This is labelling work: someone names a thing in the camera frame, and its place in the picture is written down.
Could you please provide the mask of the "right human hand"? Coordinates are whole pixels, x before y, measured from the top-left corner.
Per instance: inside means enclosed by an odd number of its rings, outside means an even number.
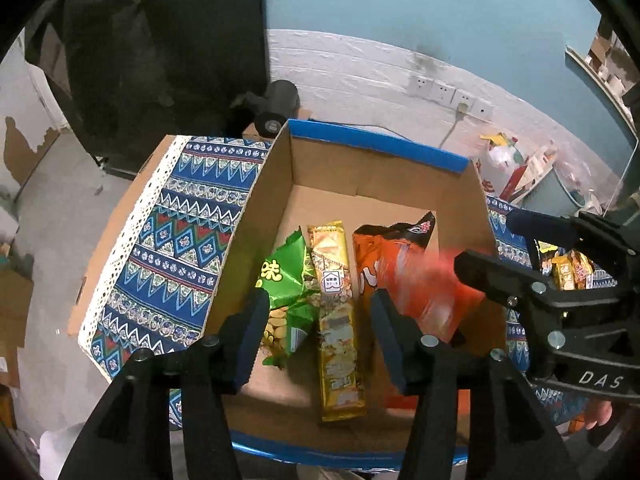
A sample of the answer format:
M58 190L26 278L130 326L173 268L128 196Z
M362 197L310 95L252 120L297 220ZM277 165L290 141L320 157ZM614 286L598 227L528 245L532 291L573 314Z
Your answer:
M590 400L585 411L570 421L568 431L571 434L579 430L591 430L608 423L613 413L612 403L603 400Z

